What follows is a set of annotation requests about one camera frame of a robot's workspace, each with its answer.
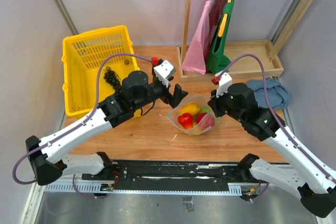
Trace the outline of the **orange yellow mango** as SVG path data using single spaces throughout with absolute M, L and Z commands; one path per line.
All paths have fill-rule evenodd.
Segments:
M 200 110 L 201 108 L 197 104 L 191 103 L 181 108 L 180 115 L 188 113 L 191 116 L 197 116 Z

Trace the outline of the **red apple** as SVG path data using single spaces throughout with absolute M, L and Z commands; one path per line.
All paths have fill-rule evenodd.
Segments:
M 193 116 L 188 113 L 180 115 L 178 117 L 178 122 L 185 130 L 190 130 L 193 128 Z

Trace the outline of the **clear zip top bag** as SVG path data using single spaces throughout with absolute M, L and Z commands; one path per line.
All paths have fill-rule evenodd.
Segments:
M 219 123 L 219 118 L 207 104 L 208 101 L 209 98 L 204 95 L 189 98 L 173 109 L 167 118 L 187 135 L 200 135 L 208 132 Z

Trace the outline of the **green cabbage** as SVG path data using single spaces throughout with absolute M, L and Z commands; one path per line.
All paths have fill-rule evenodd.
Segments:
M 209 108 L 209 107 L 204 107 L 204 108 L 202 108 L 202 109 L 200 110 L 200 114 L 202 114 L 202 113 L 210 113 L 211 111 L 212 111 L 211 108 Z

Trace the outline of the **red pomegranate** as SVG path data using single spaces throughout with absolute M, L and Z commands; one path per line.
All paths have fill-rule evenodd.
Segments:
M 197 126 L 202 130 L 215 125 L 215 118 L 209 112 L 203 112 L 196 117 Z

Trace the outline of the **black grape bunch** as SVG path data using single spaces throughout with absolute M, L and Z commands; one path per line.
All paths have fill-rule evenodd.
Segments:
M 115 71 L 106 70 L 103 78 L 105 79 L 105 82 L 111 85 L 115 91 L 120 90 L 121 81 Z

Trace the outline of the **yellow plastic basket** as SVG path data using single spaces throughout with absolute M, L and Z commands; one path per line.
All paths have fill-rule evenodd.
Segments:
M 139 70 L 133 53 L 132 41 L 125 25 L 99 28 L 62 42 L 64 64 L 65 110 L 70 118 L 79 119 L 115 90 L 103 78 L 106 70 L 115 71 L 120 81 Z

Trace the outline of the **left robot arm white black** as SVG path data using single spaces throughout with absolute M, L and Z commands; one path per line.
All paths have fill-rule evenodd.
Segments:
M 119 91 L 106 97 L 89 114 L 66 128 L 46 137 L 26 140 L 28 159 L 39 185 L 48 185 L 62 176 L 84 174 L 94 179 L 112 176 L 111 159 L 104 152 L 71 155 L 75 147 L 88 139 L 115 128 L 134 117 L 136 110 L 160 99 L 172 108 L 187 96 L 179 84 L 169 92 L 170 84 L 157 77 L 152 83 L 143 71 L 134 71 L 123 79 Z

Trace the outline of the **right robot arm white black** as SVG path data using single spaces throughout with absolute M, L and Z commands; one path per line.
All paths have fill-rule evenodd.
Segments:
M 238 163 L 238 177 L 242 181 L 271 183 L 298 198 L 320 218 L 335 209 L 335 170 L 312 154 L 278 115 L 259 107 L 246 84 L 232 84 L 222 94 L 213 90 L 208 105 L 216 117 L 228 115 L 238 121 L 248 134 L 275 149 L 293 168 L 285 170 L 247 154 Z

